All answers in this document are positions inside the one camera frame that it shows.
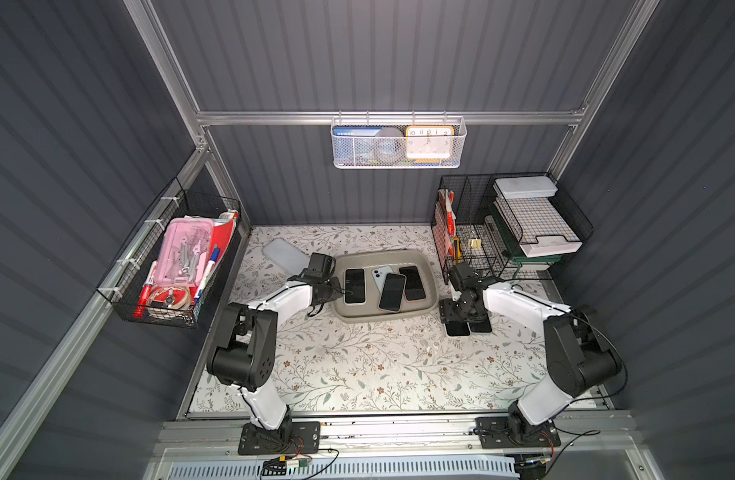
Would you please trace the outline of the black phone pink case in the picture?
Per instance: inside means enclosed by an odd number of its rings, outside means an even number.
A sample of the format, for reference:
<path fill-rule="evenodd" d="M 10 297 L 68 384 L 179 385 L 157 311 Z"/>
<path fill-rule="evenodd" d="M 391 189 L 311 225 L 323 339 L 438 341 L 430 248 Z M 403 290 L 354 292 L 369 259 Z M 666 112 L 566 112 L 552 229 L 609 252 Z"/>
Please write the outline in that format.
<path fill-rule="evenodd" d="M 405 276 L 389 274 L 385 280 L 385 287 L 379 299 L 379 309 L 388 312 L 399 312 L 405 296 Z"/>
<path fill-rule="evenodd" d="M 491 327 L 491 318 L 489 318 L 488 315 L 485 315 L 481 318 L 475 319 L 475 321 L 469 321 L 469 331 L 471 333 L 482 334 L 493 332 L 493 328 Z"/>
<path fill-rule="evenodd" d="M 405 266 L 399 268 L 399 273 L 405 276 L 405 300 L 407 302 L 415 302 L 425 300 L 425 286 L 419 274 L 417 266 Z"/>

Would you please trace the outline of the beige plastic storage tray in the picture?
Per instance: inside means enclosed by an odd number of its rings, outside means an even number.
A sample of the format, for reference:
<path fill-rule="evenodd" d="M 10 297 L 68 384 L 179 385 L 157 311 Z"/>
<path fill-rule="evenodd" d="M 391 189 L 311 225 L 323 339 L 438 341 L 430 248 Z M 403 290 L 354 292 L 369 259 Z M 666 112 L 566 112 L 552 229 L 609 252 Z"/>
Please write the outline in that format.
<path fill-rule="evenodd" d="M 407 319 L 433 311 L 439 302 L 431 264 L 417 250 L 339 256 L 334 275 L 347 294 L 332 310 L 345 323 Z"/>

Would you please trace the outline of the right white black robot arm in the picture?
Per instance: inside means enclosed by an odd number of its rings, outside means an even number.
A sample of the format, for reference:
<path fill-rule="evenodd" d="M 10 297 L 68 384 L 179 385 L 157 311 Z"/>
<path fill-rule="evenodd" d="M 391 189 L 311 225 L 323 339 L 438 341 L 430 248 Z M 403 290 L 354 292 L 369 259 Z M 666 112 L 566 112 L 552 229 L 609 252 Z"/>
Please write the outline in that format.
<path fill-rule="evenodd" d="M 449 269 L 449 283 L 459 298 L 439 302 L 441 321 L 450 336 L 489 327 L 499 314 L 541 334 L 547 375 L 509 406 L 507 435 L 523 444 L 551 429 L 553 418 L 593 387 L 625 371 L 621 354 L 591 323 L 595 310 L 541 299 L 498 277 L 481 277 L 469 264 Z"/>

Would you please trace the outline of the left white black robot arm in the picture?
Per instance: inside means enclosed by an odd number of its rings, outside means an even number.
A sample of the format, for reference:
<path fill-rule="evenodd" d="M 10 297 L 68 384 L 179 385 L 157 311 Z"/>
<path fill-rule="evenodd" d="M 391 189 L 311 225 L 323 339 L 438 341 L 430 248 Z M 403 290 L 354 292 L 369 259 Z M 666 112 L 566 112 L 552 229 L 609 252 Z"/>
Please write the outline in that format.
<path fill-rule="evenodd" d="M 332 256 L 312 254 L 307 268 L 277 290 L 247 304 L 231 302 L 223 307 L 206 371 L 237 390 L 257 429 L 286 434 L 290 409 L 271 381 L 278 328 L 295 314 L 344 295 L 335 266 Z"/>

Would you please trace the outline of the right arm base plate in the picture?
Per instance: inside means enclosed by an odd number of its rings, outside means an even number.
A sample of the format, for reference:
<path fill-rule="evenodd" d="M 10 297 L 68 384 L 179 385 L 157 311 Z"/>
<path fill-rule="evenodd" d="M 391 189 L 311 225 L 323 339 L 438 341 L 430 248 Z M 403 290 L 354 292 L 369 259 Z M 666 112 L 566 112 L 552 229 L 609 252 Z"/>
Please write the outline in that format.
<path fill-rule="evenodd" d="M 551 448 L 561 446 L 559 432 L 551 422 L 531 425 L 516 417 L 477 417 L 473 435 L 485 449 Z"/>

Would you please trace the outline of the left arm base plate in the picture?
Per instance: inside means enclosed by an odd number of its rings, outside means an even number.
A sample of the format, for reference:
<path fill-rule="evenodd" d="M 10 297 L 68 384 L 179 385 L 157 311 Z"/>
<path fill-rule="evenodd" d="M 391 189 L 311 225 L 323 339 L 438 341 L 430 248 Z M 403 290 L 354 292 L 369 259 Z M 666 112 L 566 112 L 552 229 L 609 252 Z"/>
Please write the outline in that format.
<path fill-rule="evenodd" d="M 279 430 L 265 430 L 251 423 L 241 431 L 237 454 L 240 456 L 313 454 L 319 450 L 321 425 L 318 422 L 292 422 Z"/>

